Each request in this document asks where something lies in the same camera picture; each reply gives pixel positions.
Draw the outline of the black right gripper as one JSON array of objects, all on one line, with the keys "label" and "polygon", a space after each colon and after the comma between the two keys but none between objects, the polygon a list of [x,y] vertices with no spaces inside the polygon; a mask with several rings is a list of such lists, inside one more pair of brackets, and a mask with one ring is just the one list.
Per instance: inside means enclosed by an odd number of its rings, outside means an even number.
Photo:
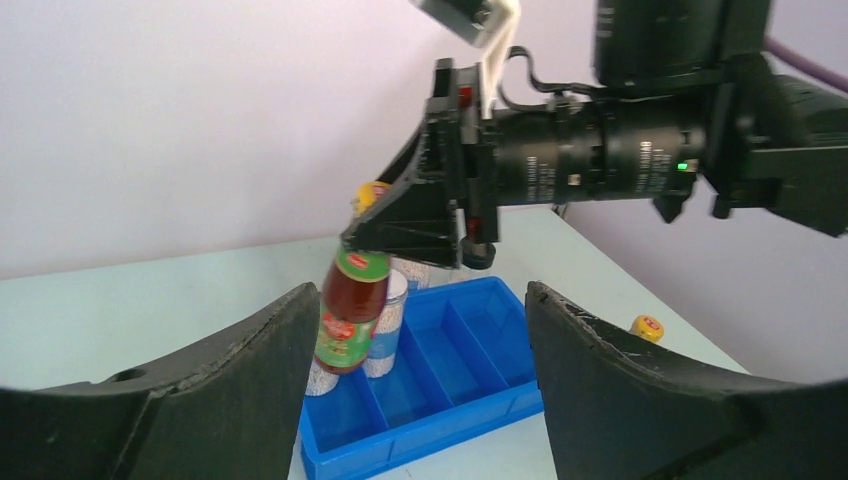
[{"label": "black right gripper", "polygon": [[476,68],[437,63],[433,115],[383,172],[388,190],[341,233],[344,247],[456,268],[458,214],[471,242],[492,244],[502,206],[649,199],[672,221],[691,195],[706,145],[696,96],[555,91],[484,119],[478,85]]}]

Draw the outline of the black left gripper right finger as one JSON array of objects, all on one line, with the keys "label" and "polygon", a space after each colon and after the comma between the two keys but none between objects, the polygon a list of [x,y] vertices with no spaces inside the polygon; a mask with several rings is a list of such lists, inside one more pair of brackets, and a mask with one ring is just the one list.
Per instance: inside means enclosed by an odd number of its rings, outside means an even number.
[{"label": "black left gripper right finger", "polygon": [[843,479],[847,384],[734,372],[617,327],[541,282],[525,298],[561,479]]}]

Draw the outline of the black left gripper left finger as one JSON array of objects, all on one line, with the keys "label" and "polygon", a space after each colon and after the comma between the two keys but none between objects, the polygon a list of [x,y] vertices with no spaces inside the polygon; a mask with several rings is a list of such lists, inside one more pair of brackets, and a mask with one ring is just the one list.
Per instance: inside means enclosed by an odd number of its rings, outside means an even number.
[{"label": "black left gripper left finger", "polygon": [[5,479],[284,479],[317,333],[304,283],[98,384],[1,392]]}]

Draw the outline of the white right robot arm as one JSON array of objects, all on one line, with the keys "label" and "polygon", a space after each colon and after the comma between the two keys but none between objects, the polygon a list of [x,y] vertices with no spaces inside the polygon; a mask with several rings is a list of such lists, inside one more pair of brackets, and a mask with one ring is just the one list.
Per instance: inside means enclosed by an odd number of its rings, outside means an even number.
[{"label": "white right robot arm", "polygon": [[537,105],[505,101],[518,20],[505,1],[419,8],[485,49],[436,64],[416,132],[381,173],[389,189],[341,235],[350,251],[485,268],[504,206],[650,200],[674,221],[695,181],[712,213],[761,208],[823,234],[847,232],[847,98],[775,74],[766,1],[600,1],[595,83],[543,82]]}]

